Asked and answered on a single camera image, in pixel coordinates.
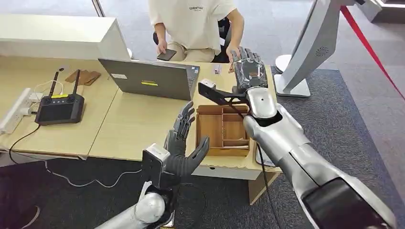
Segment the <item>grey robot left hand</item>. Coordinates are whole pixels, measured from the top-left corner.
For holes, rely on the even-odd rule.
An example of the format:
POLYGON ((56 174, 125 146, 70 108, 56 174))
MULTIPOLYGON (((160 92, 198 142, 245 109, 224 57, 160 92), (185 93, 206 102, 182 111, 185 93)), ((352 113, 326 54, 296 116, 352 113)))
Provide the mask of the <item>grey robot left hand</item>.
POLYGON ((210 138, 200 139, 199 145, 186 156, 186 141, 192 123, 195 120, 193 101, 188 102, 178 114, 173 128, 169 130, 164 148, 170 153, 164 172, 165 188, 172 188, 180 184, 181 179, 189 177, 200 165, 209 151, 210 138))

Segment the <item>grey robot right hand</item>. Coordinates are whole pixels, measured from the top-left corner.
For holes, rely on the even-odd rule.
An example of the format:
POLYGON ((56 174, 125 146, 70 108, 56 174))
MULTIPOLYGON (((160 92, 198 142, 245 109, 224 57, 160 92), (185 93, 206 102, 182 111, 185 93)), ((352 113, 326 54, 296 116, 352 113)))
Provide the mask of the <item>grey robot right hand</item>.
POLYGON ((249 48, 238 47, 240 56, 232 51, 232 67, 236 78, 236 86, 232 92, 242 94, 251 87, 268 87, 266 67, 261 57, 249 48))

